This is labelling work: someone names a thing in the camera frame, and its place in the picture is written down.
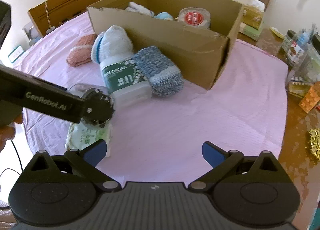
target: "green label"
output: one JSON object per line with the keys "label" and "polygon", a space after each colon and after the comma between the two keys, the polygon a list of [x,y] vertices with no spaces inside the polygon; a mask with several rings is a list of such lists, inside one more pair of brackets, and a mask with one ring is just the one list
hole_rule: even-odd
{"label": "green label", "polygon": [[92,144],[97,140],[103,139],[103,130],[90,130],[90,129],[82,129],[80,142],[82,144]]}
{"label": "green label", "polygon": [[141,70],[132,59],[105,67],[102,70],[102,75],[109,94],[133,84],[146,81]]}

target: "white towel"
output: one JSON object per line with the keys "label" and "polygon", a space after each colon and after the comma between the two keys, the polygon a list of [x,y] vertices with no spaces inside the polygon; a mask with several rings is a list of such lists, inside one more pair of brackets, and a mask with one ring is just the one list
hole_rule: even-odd
{"label": "white towel", "polygon": [[129,3],[129,7],[126,9],[129,12],[135,12],[135,13],[140,13],[143,15],[148,15],[151,17],[155,16],[155,13],[153,11],[150,11],[149,9],[143,7],[142,5],[139,5],[137,3],[134,2],[130,2]]}

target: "green sign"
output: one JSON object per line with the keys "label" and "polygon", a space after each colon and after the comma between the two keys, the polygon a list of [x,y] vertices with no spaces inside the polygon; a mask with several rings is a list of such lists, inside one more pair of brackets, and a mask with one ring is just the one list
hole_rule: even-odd
{"label": "green sign", "polygon": [[141,70],[132,59],[106,66],[102,70],[102,75],[109,94],[133,84],[146,81]]}

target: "gold decoration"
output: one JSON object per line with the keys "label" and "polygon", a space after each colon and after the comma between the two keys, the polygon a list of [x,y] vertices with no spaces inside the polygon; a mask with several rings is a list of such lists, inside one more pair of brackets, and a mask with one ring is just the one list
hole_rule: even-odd
{"label": "gold decoration", "polygon": [[310,130],[310,151],[311,153],[320,160],[320,129]]}

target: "blue gray sock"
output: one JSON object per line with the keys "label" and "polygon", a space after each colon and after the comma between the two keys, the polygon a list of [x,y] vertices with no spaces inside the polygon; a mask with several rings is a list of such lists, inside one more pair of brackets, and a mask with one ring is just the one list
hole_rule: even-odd
{"label": "blue gray sock", "polygon": [[148,78],[154,94],[170,96],[183,88],[184,81],[180,69],[156,46],[140,50],[133,59]]}

